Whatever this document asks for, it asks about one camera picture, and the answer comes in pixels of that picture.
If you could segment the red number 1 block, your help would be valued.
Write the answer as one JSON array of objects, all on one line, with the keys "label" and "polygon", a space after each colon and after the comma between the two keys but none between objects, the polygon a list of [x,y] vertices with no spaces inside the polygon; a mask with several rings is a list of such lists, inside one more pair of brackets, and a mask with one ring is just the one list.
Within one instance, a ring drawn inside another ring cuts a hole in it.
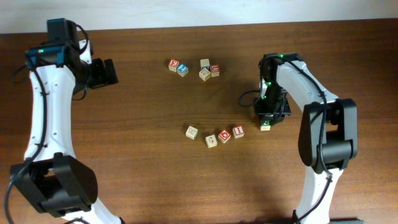
[{"label": "red number 1 block", "polygon": [[245,135],[245,132],[244,132],[244,128],[243,128],[243,126],[241,126],[241,125],[239,125],[239,126],[234,126],[233,127],[233,136],[234,136],[234,138],[241,138],[241,137],[243,137]]}]

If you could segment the cream block with red side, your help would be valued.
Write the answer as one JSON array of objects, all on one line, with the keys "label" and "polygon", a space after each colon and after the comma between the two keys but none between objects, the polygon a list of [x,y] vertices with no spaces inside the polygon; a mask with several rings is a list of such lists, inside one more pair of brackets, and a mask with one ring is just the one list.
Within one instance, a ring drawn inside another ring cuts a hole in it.
[{"label": "cream block with red side", "polygon": [[197,137],[198,134],[198,130],[197,128],[194,128],[193,126],[189,126],[186,130],[186,137],[190,138],[190,139],[195,139]]}]

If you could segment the blue number 2 block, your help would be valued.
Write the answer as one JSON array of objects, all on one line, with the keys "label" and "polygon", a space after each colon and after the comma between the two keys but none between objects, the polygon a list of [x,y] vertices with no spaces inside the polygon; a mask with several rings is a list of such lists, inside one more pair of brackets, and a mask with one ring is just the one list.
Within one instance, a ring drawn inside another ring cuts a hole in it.
[{"label": "blue number 2 block", "polygon": [[188,67],[185,64],[181,63],[181,64],[178,65],[177,73],[181,77],[184,77],[188,72],[189,72],[189,69],[188,69]]}]

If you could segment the green letter N block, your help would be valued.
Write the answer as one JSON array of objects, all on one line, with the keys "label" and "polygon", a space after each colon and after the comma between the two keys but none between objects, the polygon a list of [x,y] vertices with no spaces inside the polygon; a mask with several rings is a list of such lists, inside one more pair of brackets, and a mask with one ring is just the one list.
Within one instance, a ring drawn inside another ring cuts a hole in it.
[{"label": "green letter N block", "polygon": [[271,125],[269,121],[264,121],[261,125],[260,125],[260,130],[261,131],[269,131],[271,129]]}]

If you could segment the cream block with blue side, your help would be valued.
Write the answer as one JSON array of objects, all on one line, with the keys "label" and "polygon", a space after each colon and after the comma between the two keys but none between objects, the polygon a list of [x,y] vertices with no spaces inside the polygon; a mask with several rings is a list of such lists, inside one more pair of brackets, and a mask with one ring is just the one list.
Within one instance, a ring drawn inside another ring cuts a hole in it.
[{"label": "cream block with blue side", "polygon": [[215,146],[218,145],[217,138],[216,138],[216,136],[214,134],[210,135],[210,136],[207,136],[205,138],[205,141],[206,141],[206,145],[207,145],[208,148],[212,148],[212,147],[215,147]]}]

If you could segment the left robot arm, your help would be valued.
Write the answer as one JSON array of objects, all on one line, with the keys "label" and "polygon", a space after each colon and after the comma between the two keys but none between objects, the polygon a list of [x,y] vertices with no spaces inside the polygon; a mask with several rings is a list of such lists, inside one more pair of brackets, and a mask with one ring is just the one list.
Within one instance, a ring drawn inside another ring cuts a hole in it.
[{"label": "left robot arm", "polygon": [[82,27],[68,19],[47,21],[48,39],[26,51],[32,85],[32,124],[24,161],[10,168],[15,187],[39,213],[67,223],[121,223],[98,197],[92,169],[74,153],[71,105],[77,93],[118,82],[113,61],[93,58]]}]

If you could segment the red letter O block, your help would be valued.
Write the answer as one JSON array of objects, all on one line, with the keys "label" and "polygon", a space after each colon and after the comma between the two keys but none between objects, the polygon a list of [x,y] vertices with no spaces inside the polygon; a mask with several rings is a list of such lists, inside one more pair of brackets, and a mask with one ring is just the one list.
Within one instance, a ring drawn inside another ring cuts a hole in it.
[{"label": "red letter O block", "polygon": [[231,138],[231,134],[226,130],[222,130],[219,134],[218,134],[218,139],[225,144],[226,142],[229,141],[229,139]]}]

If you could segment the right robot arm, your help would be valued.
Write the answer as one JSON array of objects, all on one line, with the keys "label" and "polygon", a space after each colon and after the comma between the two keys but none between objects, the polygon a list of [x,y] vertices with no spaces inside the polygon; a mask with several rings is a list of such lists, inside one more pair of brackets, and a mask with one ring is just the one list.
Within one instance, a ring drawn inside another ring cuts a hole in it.
[{"label": "right robot arm", "polygon": [[260,129],[268,130],[291,114],[288,96],[302,112],[298,152],[305,180],[292,223],[329,223],[337,181],[358,153],[356,103],[328,91],[297,53],[265,54],[259,69],[254,111]]}]

